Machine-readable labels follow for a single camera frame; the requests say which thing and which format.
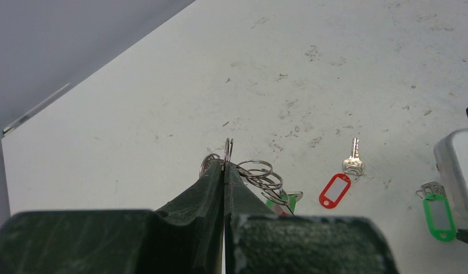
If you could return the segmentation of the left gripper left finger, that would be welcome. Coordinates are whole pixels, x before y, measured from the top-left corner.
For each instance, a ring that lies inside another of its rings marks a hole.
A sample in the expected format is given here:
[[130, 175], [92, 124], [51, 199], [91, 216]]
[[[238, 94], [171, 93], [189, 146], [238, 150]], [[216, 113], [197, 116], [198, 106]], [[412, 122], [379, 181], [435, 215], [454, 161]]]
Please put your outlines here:
[[29, 211], [0, 229], [0, 273], [221, 273], [223, 168], [149, 209]]

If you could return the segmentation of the metal keyring with red handle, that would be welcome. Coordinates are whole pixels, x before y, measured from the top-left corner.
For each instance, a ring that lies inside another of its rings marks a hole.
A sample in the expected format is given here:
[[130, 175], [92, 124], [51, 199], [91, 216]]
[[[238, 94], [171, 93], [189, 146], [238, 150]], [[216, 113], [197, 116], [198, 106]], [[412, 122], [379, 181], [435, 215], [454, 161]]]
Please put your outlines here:
[[[201, 163], [199, 176], [202, 176], [213, 164], [219, 164], [221, 167], [225, 167], [226, 164], [230, 163], [233, 144], [234, 140], [227, 138], [223, 156], [216, 153], [208, 154]], [[279, 205], [287, 204], [287, 198], [283, 198], [283, 195], [287, 196], [283, 185], [283, 178], [274, 172], [271, 163], [265, 160], [253, 159], [242, 161], [235, 164], [234, 167], [238, 171], [243, 182], [261, 190], [261, 195], [266, 198], [266, 201], [271, 200]]]

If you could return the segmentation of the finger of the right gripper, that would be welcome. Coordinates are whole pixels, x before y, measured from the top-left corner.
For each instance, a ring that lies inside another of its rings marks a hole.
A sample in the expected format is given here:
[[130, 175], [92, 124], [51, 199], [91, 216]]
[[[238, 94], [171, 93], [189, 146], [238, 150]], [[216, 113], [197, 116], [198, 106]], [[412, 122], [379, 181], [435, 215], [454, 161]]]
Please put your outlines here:
[[468, 244], [468, 229], [458, 229], [456, 239]]

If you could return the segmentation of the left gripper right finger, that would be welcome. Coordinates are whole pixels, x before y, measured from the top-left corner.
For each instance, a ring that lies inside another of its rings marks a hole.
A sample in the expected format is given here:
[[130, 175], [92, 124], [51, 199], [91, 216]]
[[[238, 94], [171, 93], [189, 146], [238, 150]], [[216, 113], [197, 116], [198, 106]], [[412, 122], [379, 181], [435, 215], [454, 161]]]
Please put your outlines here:
[[359, 216], [279, 216], [224, 173], [227, 273], [397, 273], [380, 229]]

